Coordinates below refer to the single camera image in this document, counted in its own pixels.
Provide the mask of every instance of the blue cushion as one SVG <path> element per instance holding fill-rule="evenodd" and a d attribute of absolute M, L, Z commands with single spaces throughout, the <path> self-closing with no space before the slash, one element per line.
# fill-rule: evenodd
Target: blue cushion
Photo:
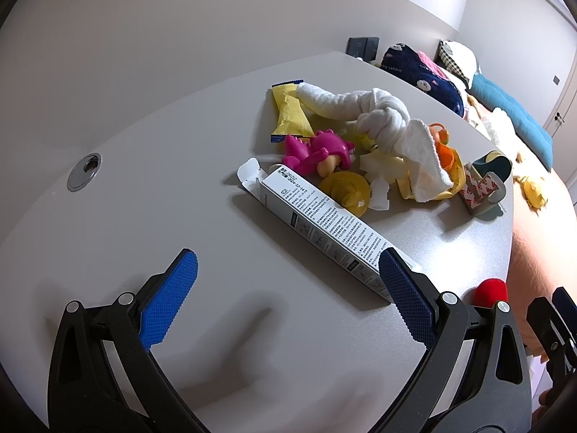
<path fill-rule="evenodd" d="M 473 77 L 469 92 L 490 111 L 496 107 L 505 111 L 511 118 L 517 136 L 535 153 L 543 166 L 551 171 L 553 139 L 515 98 L 481 74 Z"/>

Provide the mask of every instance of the orange toy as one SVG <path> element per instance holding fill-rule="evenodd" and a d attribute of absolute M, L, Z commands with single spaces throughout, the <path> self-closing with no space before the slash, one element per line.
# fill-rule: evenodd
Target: orange toy
<path fill-rule="evenodd" d="M 455 162 L 453 151 L 451 151 L 451 148 L 448 146 L 438 142 L 435 143 L 435 148 L 439 156 L 441 167 L 445 169 L 445 171 L 449 171 L 453 167 L 453 162 Z"/>
<path fill-rule="evenodd" d="M 449 132 L 445 128 L 445 125 L 442 123 L 432 123 L 429 125 L 429 131 L 431 132 L 431 136 L 435 143 L 442 143 L 446 145 L 449 143 Z"/>

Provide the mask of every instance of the navy blue pillow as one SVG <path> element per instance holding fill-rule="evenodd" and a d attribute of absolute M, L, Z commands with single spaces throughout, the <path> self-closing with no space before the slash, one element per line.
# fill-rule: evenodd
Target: navy blue pillow
<path fill-rule="evenodd" d="M 489 111 L 493 111 L 496 107 L 505 111 L 511 118 L 517 136 L 535 153 L 543 166 L 551 172 L 553 167 L 553 139 L 514 97 L 481 74 L 476 74 L 473 77 L 469 92 Z"/>
<path fill-rule="evenodd" d="M 392 45 L 383 57 L 381 69 L 424 91 L 460 117 L 464 116 L 463 98 L 457 87 L 429 70 L 409 46 Z"/>

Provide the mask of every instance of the yellow plush toy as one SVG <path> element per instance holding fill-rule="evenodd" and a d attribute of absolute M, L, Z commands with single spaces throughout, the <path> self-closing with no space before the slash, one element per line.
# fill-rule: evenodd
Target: yellow plush toy
<path fill-rule="evenodd" d="M 525 200 L 531 209 L 536 211 L 547 205 L 549 198 L 547 196 L 545 179 L 543 177 L 525 176 L 518 179 L 518 181 L 523 188 Z"/>
<path fill-rule="evenodd" d="M 318 188 L 340 203 L 355 217 L 361 217 L 370 202 L 370 186 L 360 174 L 351 171 L 333 172 Z"/>

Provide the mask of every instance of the yellow rubber duck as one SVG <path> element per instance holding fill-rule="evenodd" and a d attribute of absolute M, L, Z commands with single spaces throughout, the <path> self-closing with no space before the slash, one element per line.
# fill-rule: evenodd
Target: yellow rubber duck
<path fill-rule="evenodd" d="M 340 203 L 355 217 L 361 217 L 370 202 L 370 186 L 366 179 L 351 171 L 334 172 L 322 180 L 318 188 Z"/>

